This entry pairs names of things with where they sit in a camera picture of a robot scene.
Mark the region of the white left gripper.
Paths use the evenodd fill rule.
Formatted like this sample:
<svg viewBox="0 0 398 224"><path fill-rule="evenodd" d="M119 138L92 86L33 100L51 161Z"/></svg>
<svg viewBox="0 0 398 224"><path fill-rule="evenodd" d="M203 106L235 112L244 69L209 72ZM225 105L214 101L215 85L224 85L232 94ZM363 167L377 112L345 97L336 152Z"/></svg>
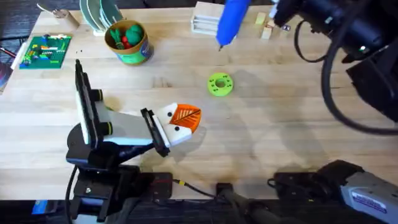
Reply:
<svg viewBox="0 0 398 224"><path fill-rule="evenodd" d="M103 142L115 144L119 157L136 157L151 149L166 157L170 153L168 147L190 139L201 120L201 109L188 104L172 103L157 110L155 115L165 133L164 143L151 111L144 108L141 116L113 111L106 107L103 91L98 89L91 91L91 99Z"/></svg>

